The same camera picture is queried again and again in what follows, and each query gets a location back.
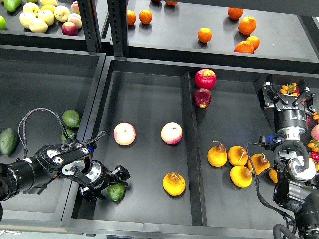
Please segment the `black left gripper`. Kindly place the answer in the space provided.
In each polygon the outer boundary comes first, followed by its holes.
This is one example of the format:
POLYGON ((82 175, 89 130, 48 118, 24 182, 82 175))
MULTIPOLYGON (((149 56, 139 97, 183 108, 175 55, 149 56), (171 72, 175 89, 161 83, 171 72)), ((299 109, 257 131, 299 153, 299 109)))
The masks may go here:
POLYGON ((105 199, 106 197, 99 190, 103 190, 109 185, 125 183, 130 178, 128 170, 122 165, 117 165, 111 172, 97 160, 92 161, 84 176, 84 185, 79 186, 79 193, 87 201, 105 199))

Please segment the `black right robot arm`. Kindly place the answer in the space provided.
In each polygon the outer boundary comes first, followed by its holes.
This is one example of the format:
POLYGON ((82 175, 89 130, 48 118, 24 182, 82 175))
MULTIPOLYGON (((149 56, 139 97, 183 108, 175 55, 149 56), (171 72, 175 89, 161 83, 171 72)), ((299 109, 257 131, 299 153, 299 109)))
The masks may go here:
POLYGON ((281 85, 271 78, 254 84, 260 107, 270 110, 274 136, 260 137, 259 146, 273 152, 275 176, 272 206, 260 194, 261 176, 255 178, 259 201, 286 221, 273 226, 276 239, 317 239, 319 237, 319 173, 310 153, 301 142, 308 131, 307 117, 316 111, 316 94, 304 80, 281 85))

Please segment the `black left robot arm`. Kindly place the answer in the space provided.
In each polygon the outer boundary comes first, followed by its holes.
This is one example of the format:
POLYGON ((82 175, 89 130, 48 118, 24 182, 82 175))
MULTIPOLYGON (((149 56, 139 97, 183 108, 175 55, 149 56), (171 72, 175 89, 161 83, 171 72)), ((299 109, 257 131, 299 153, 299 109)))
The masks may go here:
POLYGON ((68 135, 63 125, 61 129, 66 138, 61 144, 45 145, 33 157, 25 156, 12 164, 0 165, 2 201, 21 192, 40 194, 59 176, 78 183, 80 195, 88 201, 102 199, 102 190, 111 185, 126 183, 130 175, 123 166, 110 171, 92 159, 96 142, 106 134, 104 131, 93 139, 79 142, 75 135, 68 135))

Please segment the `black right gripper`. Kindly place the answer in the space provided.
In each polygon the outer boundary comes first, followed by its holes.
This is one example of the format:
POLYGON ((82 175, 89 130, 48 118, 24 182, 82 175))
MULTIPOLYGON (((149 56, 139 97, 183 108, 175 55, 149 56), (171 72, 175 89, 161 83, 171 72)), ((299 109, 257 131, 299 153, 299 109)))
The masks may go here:
POLYGON ((297 83, 299 94, 295 97, 294 106, 286 107, 284 95, 270 81, 258 90, 261 109, 274 109, 274 126, 277 135, 284 135, 292 131, 299 135, 308 130, 306 113, 319 111, 319 92, 309 88, 304 79, 297 83))

